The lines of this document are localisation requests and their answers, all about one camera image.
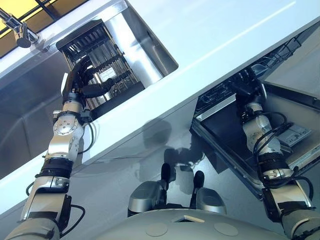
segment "dishwasher door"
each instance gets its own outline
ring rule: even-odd
[[[299,33],[198,98],[191,131],[203,138],[260,200],[263,184],[247,147],[230,82],[241,79],[244,83],[262,83],[266,93],[264,111],[283,113],[300,127],[300,132],[286,132],[281,151],[292,170],[298,167],[298,175],[305,173],[320,160],[319,26],[320,22]],[[254,78],[249,76],[248,68]],[[282,121],[277,116],[269,119],[273,128]],[[286,142],[293,140],[295,145]]]

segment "floor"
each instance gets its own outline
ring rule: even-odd
[[[230,217],[283,234],[281,225],[267,218],[262,202],[215,158],[214,152],[208,152],[202,142],[185,132],[148,157],[100,159],[74,174],[69,194],[73,204],[86,209],[86,215],[63,239],[95,239],[106,229],[123,221],[127,216],[131,192],[144,181],[159,180],[164,161],[175,168],[172,178],[175,180],[170,183],[168,190],[169,203],[189,205],[194,173],[201,170],[205,174],[204,187],[220,194]],[[320,207],[319,171],[320,164],[306,173],[314,184],[313,203],[316,207]],[[0,215],[0,239],[16,227],[21,210],[19,207],[6,216]],[[70,226],[79,216],[78,209],[71,210]]]

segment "metal frame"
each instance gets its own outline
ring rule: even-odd
[[[18,18],[19,21],[22,21],[23,19],[25,19],[26,17],[28,17],[29,15],[33,14],[35,11],[37,11],[38,9],[42,8],[48,15],[50,18],[52,18],[53,22],[56,22],[57,20],[59,20],[60,18],[62,18],[64,15],[61,16],[56,16],[52,11],[50,11],[50,9],[48,9],[46,7],[46,4],[49,3],[51,0],[34,0],[38,3],[38,5],[36,7],[34,7],[33,9],[31,9],[30,11],[28,11],[27,13],[25,13],[24,15],[22,15],[21,17]],[[84,4],[85,2],[87,2],[88,0],[85,0],[84,2],[82,2],[81,4],[77,5],[76,7],[81,6],[82,4]],[[4,29],[0,30],[0,35],[3,34],[5,31],[9,30],[9,27],[5,27]]]

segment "black cable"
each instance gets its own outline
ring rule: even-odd
[[[91,147],[94,145],[94,141],[95,141],[94,130],[93,130],[93,128],[92,128],[90,123],[88,123],[88,126],[89,126],[90,131],[91,131],[91,143],[90,143],[89,147],[86,150],[78,152],[78,155],[89,151],[89,149],[91,149]]]
[[[309,185],[309,199],[312,201],[312,199],[314,198],[314,186],[312,184],[312,182],[309,180],[309,178],[305,177],[305,176],[295,176],[294,177],[295,180],[305,180],[308,185]]]
[[[280,185],[283,185],[284,183],[287,184],[288,182],[290,182],[291,180],[283,180],[283,179],[279,179],[277,181],[273,180],[272,184],[269,184],[266,182],[266,180],[263,177],[263,173],[260,167],[260,163],[259,163],[259,153],[260,151],[279,133],[279,132],[283,132],[284,130],[288,129],[292,124],[291,123],[287,123],[287,117],[282,114],[281,112],[276,112],[276,111],[270,111],[270,112],[263,112],[260,113],[258,116],[261,115],[271,115],[271,114],[276,114],[276,115],[280,115],[283,118],[283,123],[280,124],[279,126],[277,126],[276,128],[273,128],[269,131],[267,131],[266,133],[264,133],[261,137],[258,138],[258,140],[256,141],[254,147],[253,147],[253,159],[256,161],[257,163],[257,171],[258,171],[258,177],[260,179],[260,181],[263,183],[263,185],[266,188],[279,188]],[[257,147],[259,145],[259,143],[268,135],[272,134],[263,144],[262,146],[257,150]]]
[[[30,193],[29,193],[29,189],[31,188],[31,186],[34,184],[35,182],[33,181],[32,183],[30,183],[27,187],[26,187],[26,189],[25,189],[25,193],[29,196],[30,195]]]
[[[70,233],[70,232],[80,223],[80,221],[84,218],[84,216],[85,216],[85,214],[86,214],[86,210],[85,210],[85,208],[82,207],[82,206],[71,204],[71,207],[82,210],[82,214],[81,214],[81,216],[79,217],[79,219],[75,222],[75,224],[73,224],[72,227],[70,227],[67,231],[60,233],[60,238],[64,237],[64,236],[67,235],[68,233]]]
[[[266,132],[265,134],[263,134],[255,143],[254,147],[253,147],[253,158],[256,160],[257,164],[258,164],[258,177],[261,180],[261,182],[263,183],[263,185],[266,188],[269,189],[278,189],[281,188],[285,185],[287,185],[289,182],[294,181],[294,180],[305,180],[308,185],[309,185],[309,199],[312,201],[313,197],[314,197],[314,186],[312,184],[312,182],[304,176],[296,176],[298,174],[298,168],[295,168],[293,170],[293,174],[290,177],[286,177],[286,178],[281,178],[281,179],[273,179],[272,181],[268,181],[265,180],[263,177],[263,173],[260,167],[260,163],[259,163],[259,152],[279,133],[282,133],[283,131],[287,130],[288,128],[290,128],[293,124],[292,123],[287,123],[287,117],[282,114],[281,112],[264,112],[259,114],[260,115],[270,115],[270,114],[277,114],[283,117],[283,123],[280,124],[278,127],[271,129],[270,131]],[[257,147],[259,145],[259,143],[268,135],[272,134],[267,141],[265,141],[264,144],[262,144],[262,146],[257,150]]]

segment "faucet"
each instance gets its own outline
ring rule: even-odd
[[[29,48],[39,40],[39,36],[30,30],[26,22],[20,22],[15,16],[0,8],[0,18],[14,32],[16,44],[21,48]]]

